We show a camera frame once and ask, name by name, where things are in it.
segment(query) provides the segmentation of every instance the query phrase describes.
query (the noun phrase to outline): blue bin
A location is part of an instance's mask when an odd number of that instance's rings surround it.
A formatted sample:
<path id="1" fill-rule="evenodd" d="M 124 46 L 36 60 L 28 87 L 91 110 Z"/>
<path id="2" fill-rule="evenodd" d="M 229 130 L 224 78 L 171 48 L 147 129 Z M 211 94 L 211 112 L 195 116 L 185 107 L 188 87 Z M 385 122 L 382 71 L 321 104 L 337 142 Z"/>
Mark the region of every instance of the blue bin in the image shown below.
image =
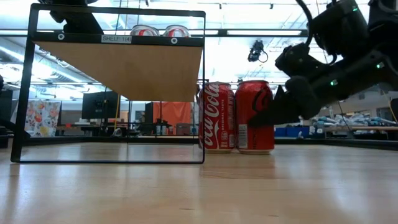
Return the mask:
<path id="1" fill-rule="evenodd" d="M 301 128 L 301 136 L 307 138 L 310 135 L 310 127 Z"/>
<path id="2" fill-rule="evenodd" d="M 299 132 L 301 128 L 286 128 L 286 136 L 297 138 L 299 136 Z"/>
<path id="3" fill-rule="evenodd" d="M 286 137 L 286 128 L 275 128 L 275 137 Z"/>

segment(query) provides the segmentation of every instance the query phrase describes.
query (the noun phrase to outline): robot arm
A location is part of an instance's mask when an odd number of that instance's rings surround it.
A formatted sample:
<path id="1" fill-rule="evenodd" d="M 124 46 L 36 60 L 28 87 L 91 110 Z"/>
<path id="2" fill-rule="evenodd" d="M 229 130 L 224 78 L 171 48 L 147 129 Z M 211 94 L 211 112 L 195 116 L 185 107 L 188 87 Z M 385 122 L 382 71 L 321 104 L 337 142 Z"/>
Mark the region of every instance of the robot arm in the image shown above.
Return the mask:
<path id="1" fill-rule="evenodd" d="M 297 2 L 305 12 L 308 10 L 301 0 Z M 285 84 L 287 91 L 280 86 L 269 107 L 251 118 L 249 125 L 292 123 L 299 121 L 299 116 L 310 119 L 321 107 L 378 83 L 398 90 L 398 35 L 392 34 L 398 28 L 398 19 L 391 16 L 398 12 L 388 9 L 381 0 L 369 5 L 369 25 L 355 0 L 333 1 L 314 19 L 306 12 L 306 43 L 286 47 L 275 61 L 276 67 L 290 77 Z M 312 36 L 333 56 L 331 63 L 321 63 L 309 55 Z M 343 60 L 335 62 L 337 55 Z"/>
<path id="2" fill-rule="evenodd" d="M 64 4 L 72 6 L 87 6 L 97 0 L 38 0 L 42 4 Z M 50 11 L 55 22 L 66 21 L 63 27 L 64 33 L 75 34 L 104 34 L 97 20 L 90 13 L 79 12 L 55 12 Z"/>
<path id="3" fill-rule="evenodd" d="M 0 95 L 1 95 L 1 90 L 4 87 L 4 80 L 2 79 L 2 76 L 0 75 Z"/>

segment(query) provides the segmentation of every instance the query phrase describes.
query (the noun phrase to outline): wooden table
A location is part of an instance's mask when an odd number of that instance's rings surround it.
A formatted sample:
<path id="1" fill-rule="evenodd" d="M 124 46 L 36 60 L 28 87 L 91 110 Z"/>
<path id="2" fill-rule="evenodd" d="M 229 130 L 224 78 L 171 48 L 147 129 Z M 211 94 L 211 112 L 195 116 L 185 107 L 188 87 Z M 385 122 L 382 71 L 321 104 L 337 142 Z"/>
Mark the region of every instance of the wooden table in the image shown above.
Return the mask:
<path id="1" fill-rule="evenodd" d="M 126 135 L 126 133 L 127 133 L 127 125 L 126 124 L 117 124 L 116 128 L 122 129 L 122 132 L 124 133 L 124 135 Z M 114 130 L 114 125 L 109 124 L 108 129 L 111 129 L 111 133 L 112 133 Z M 61 125 L 61 126 L 57 126 L 57 130 L 59 130 L 59 131 L 82 130 L 84 132 L 85 136 L 92 137 L 92 136 L 96 135 L 95 133 L 98 133 L 100 131 L 100 126 L 96 125 L 96 124 L 88 124 L 88 125 L 72 124 L 71 126 Z"/>
<path id="2" fill-rule="evenodd" d="M 83 143 L 22 158 L 195 159 L 193 146 Z M 202 166 L 18 165 L 0 151 L 0 223 L 398 223 L 398 153 L 282 146 Z"/>

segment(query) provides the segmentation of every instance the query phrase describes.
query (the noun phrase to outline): green led light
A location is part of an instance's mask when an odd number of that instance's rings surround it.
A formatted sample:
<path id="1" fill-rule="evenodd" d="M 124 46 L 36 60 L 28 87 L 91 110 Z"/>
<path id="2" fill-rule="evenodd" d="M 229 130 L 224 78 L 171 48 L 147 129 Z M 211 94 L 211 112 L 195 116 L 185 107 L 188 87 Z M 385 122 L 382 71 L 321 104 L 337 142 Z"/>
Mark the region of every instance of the green led light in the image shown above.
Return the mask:
<path id="1" fill-rule="evenodd" d="M 337 85 L 337 84 L 338 84 L 337 80 L 333 80 L 333 81 L 330 82 L 330 85 L 331 85 L 331 86 L 335 86 L 335 85 Z"/>

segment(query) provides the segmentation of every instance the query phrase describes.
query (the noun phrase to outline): red soda can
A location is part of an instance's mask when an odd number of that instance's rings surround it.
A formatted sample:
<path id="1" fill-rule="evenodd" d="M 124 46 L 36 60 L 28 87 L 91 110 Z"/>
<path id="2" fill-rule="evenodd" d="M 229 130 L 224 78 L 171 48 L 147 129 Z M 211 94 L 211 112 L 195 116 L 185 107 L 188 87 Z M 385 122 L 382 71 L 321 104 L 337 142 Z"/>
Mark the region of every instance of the red soda can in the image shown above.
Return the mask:
<path id="1" fill-rule="evenodd" d="M 131 32 L 130 35 L 139 35 L 139 36 L 154 36 L 158 37 L 159 36 L 159 31 L 151 26 L 147 25 L 135 25 Z"/>
<path id="2" fill-rule="evenodd" d="M 269 154 L 274 149 L 274 126 L 251 128 L 248 120 L 268 107 L 272 91 L 263 80 L 245 81 L 235 93 L 237 148 L 242 154 Z"/>
<path id="3" fill-rule="evenodd" d="M 205 101 L 204 117 L 203 100 Z M 234 93 L 231 85 L 219 82 L 206 83 L 205 89 L 199 93 L 198 104 L 200 147 L 204 140 L 207 152 L 231 152 L 235 147 Z"/>
<path id="4" fill-rule="evenodd" d="M 163 36 L 165 37 L 191 37 L 188 28 L 181 25 L 170 25 L 166 27 Z"/>

